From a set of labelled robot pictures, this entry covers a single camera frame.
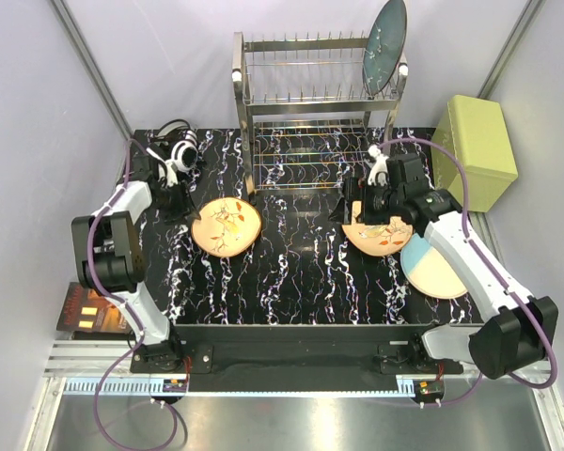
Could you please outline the beige plate with bird drawing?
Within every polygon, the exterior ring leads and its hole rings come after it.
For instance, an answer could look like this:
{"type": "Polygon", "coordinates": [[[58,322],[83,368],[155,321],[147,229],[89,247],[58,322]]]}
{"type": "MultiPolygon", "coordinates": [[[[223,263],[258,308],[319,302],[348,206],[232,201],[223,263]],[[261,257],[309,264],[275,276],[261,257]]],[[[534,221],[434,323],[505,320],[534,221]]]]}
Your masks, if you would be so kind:
{"type": "Polygon", "coordinates": [[[414,229],[399,216],[392,216],[389,224],[365,225],[357,222],[361,202],[352,203],[352,221],[342,225],[348,240],[362,253],[371,257],[387,257],[399,252],[412,238],[414,229]]]}

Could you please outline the cream and light blue plate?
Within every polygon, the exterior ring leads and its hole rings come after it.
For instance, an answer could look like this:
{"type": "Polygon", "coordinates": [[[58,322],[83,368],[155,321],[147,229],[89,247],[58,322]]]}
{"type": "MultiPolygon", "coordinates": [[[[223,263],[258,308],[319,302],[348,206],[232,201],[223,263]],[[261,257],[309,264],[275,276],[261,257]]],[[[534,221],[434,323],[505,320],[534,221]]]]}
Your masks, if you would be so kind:
{"type": "Polygon", "coordinates": [[[449,300],[467,293],[443,256],[417,234],[400,251],[400,265],[408,282],[424,295],[449,300]]]}

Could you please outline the dark teal glazed plate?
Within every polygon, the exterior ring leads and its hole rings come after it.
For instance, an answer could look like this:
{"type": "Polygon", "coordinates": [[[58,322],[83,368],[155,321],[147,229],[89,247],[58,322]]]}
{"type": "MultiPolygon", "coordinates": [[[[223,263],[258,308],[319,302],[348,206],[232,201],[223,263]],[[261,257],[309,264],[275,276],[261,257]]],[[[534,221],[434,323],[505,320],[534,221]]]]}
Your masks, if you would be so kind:
{"type": "Polygon", "coordinates": [[[404,1],[387,1],[371,27],[364,50],[362,75],[368,96],[377,96],[389,83],[400,62],[406,33],[404,1]]]}

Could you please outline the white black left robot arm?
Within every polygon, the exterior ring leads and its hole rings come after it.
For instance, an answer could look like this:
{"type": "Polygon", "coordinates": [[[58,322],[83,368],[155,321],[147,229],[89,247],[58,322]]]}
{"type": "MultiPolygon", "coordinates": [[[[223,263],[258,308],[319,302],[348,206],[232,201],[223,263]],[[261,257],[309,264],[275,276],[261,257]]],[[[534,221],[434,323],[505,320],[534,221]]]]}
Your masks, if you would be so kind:
{"type": "Polygon", "coordinates": [[[145,284],[146,266],[135,225],[151,208],[174,225],[198,219],[181,178],[197,163],[195,147],[174,150],[167,158],[159,156],[154,146],[127,156],[125,172],[111,196],[92,214],[71,222],[79,283],[105,296],[132,328],[133,357],[165,372],[182,365],[184,349],[145,284]]]}

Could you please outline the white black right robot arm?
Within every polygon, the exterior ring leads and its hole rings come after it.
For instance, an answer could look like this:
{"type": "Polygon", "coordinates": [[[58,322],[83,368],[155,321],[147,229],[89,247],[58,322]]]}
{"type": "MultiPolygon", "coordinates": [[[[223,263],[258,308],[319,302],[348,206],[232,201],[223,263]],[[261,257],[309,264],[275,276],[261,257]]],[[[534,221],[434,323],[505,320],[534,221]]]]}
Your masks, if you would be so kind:
{"type": "Polygon", "coordinates": [[[408,349],[413,369],[429,372],[441,360],[475,365],[497,380],[542,360],[550,364],[548,387],[557,376],[552,342],[558,309],[549,297],[535,297],[500,264],[471,226],[465,205],[446,189],[433,189],[414,154],[386,161],[386,183],[358,177],[340,184],[331,212],[335,222],[356,220],[378,226],[398,216],[445,259],[475,301],[480,327],[442,325],[423,333],[408,349]]]}

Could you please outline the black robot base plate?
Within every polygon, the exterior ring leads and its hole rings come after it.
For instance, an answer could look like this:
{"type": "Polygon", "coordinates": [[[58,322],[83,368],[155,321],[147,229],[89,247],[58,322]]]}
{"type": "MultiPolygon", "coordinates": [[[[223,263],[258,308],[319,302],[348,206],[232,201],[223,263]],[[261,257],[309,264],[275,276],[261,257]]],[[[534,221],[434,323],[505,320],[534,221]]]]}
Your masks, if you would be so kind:
{"type": "Polygon", "coordinates": [[[426,325],[185,325],[177,327],[183,356],[170,364],[134,355],[133,373],[190,372],[195,394],[256,397],[378,395],[400,375],[459,375],[462,366],[437,363],[415,344],[426,325]]]}

